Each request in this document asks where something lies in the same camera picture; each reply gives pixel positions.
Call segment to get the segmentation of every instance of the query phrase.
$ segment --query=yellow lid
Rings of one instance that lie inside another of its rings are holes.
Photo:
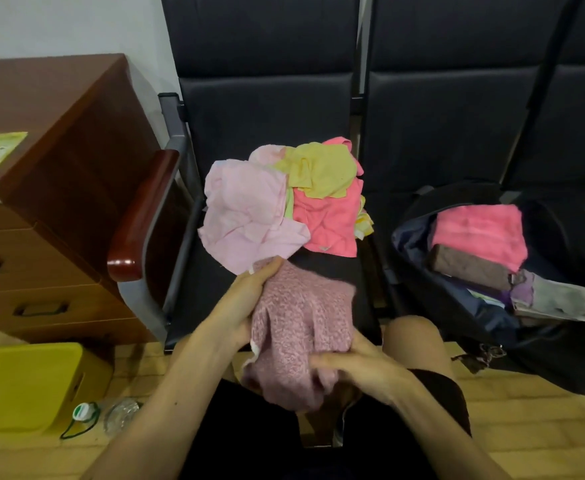
[[[50,427],[73,387],[79,344],[0,347],[0,434]]]

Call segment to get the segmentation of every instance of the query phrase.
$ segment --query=person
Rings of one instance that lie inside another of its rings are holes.
[[[342,416],[339,448],[302,448],[294,413],[231,382],[232,357],[249,343],[248,317],[282,261],[237,277],[82,479],[510,478],[471,438],[450,358],[425,318],[395,319],[381,350],[355,331],[350,352],[309,358],[364,393]]]

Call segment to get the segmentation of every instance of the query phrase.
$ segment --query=tile floor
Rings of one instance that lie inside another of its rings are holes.
[[[0,333],[0,344],[18,340]],[[449,344],[454,353],[456,344]],[[157,387],[168,358],[159,344],[120,346],[115,351],[109,396],[142,401]],[[242,362],[234,361],[235,369]],[[466,395],[473,434],[514,478],[585,480],[585,397],[543,379],[510,372],[472,376],[456,366]],[[302,433],[310,423],[300,419]],[[0,444],[0,479],[77,479],[107,444],[100,429],[61,443],[54,438]]]

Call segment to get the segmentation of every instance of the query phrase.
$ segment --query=knee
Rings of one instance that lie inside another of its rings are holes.
[[[432,334],[440,335],[439,329],[429,319],[418,315],[406,315],[395,318],[386,326],[386,334],[424,337]]]

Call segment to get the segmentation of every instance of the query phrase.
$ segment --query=mauve fuzzy cloth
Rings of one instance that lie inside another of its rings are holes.
[[[269,260],[253,265],[257,271]],[[258,385],[269,403],[316,410],[337,382],[337,371],[311,371],[309,355],[347,352],[353,340],[355,287],[285,261],[264,285],[253,312],[242,382]]]

